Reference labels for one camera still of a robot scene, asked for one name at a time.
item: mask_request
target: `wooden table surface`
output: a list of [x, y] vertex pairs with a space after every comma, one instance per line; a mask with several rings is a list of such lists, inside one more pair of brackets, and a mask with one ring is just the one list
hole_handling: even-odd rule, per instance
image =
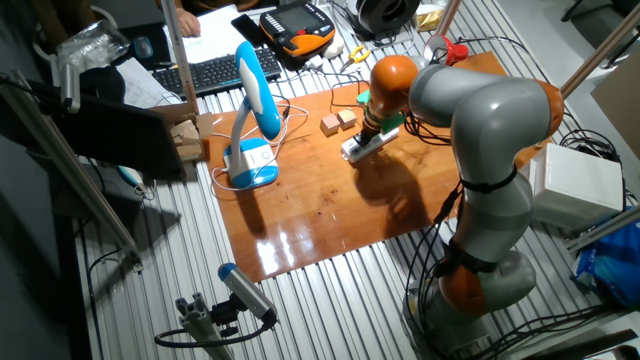
[[[493, 53], [457, 66], [506, 75]], [[358, 93], [355, 84], [341, 87], [335, 99], [354, 102]], [[362, 110], [354, 109], [354, 128], [326, 138], [320, 120], [341, 110], [330, 109], [330, 99], [331, 91], [290, 99], [310, 115], [291, 118], [277, 158], [280, 175], [273, 184], [241, 192], [215, 187], [236, 264], [253, 281], [423, 228], [459, 180], [451, 147], [424, 144], [403, 127], [380, 151], [354, 165], [345, 161], [340, 145], [360, 131]], [[231, 134], [234, 117], [235, 112], [214, 115], [214, 120], [222, 118], [215, 131]], [[250, 116], [244, 132], [254, 126]], [[448, 129], [432, 130], [449, 134]], [[219, 136], [206, 139], [210, 171], [224, 167], [222, 152], [229, 143]], [[518, 163], [535, 153], [523, 152]], [[216, 175], [222, 185], [231, 186], [227, 174]]]

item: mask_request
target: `person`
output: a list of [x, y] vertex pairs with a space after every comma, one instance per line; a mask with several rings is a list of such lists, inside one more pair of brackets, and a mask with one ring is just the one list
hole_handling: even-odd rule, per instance
[[[180, 29], [184, 37], [200, 36], [200, 22], [197, 15], [211, 11], [225, 5], [236, 4], [238, 11], [244, 11], [254, 7], [260, 0], [174, 0], [176, 13], [180, 22]], [[160, 0], [156, 5], [162, 10]]]

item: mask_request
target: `red object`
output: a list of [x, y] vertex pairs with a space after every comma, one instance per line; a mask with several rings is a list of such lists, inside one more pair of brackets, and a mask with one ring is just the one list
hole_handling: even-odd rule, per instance
[[453, 65], [459, 61], [466, 59], [469, 56], [469, 48], [466, 45], [455, 45], [449, 41], [447, 47], [449, 48], [449, 55], [447, 56], [446, 65]]
[[[447, 51], [446, 58], [442, 53], [444, 49]], [[427, 40], [423, 55], [428, 60], [437, 60], [440, 64], [451, 66], [466, 59], [469, 56], [469, 48], [462, 44], [453, 44], [445, 36], [433, 35]]]

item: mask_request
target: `computer mouse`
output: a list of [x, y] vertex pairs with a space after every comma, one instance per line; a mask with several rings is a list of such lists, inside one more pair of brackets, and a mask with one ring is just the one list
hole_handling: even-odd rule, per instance
[[133, 39], [133, 51], [138, 59], [148, 59], [153, 56], [151, 41], [146, 36], [138, 36]]

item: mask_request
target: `paper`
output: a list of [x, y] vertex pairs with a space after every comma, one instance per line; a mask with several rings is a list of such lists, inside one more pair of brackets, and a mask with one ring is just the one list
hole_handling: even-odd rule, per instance
[[[183, 38], [187, 61], [197, 64], [221, 56], [234, 54], [238, 45], [245, 41], [244, 37], [231, 25], [231, 20], [240, 16], [235, 5], [225, 6], [216, 11], [198, 16], [200, 21], [200, 37]], [[176, 62], [169, 29], [164, 26], [164, 33], [169, 43], [171, 62]]]
[[154, 106], [182, 102], [178, 97], [165, 90], [135, 58], [125, 61], [116, 68], [124, 78], [125, 104], [148, 109]]

